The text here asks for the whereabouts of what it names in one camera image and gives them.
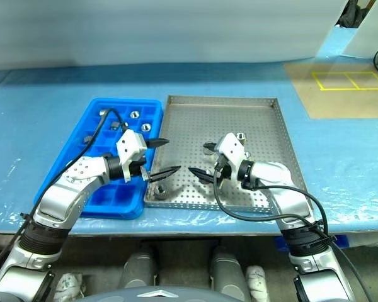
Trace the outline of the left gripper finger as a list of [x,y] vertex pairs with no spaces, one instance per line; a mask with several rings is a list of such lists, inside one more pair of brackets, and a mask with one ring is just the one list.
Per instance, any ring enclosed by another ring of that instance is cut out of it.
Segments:
[[166,138],[150,138],[146,140],[147,148],[158,148],[169,143],[169,140]]
[[181,166],[177,165],[177,166],[166,167],[159,172],[150,173],[147,181],[148,182],[158,182],[160,180],[163,180],[163,179],[173,175],[180,168],[181,168]]

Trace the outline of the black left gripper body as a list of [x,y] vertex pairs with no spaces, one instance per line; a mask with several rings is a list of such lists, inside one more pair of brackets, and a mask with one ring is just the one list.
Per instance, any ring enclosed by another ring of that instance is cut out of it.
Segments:
[[147,151],[147,143],[141,138],[134,143],[133,153],[130,156],[131,163],[129,164],[129,171],[131,176],[140,176],[143,181],[149,181],[149,172],[145,168],[147,163],[145,152]]

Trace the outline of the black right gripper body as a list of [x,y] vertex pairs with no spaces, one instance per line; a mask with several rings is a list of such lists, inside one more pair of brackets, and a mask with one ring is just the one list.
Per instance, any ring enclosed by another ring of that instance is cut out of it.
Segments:
[[221,187],[224,179],[230,179],[232,174],[232,167],[230,161],[232,159],[232,150],[224,148],[220,151],[217,148],[217,144],[212,144],[212,150],[217,154],[217,160],[214,165],[214,180],[213,187],[217,189]]

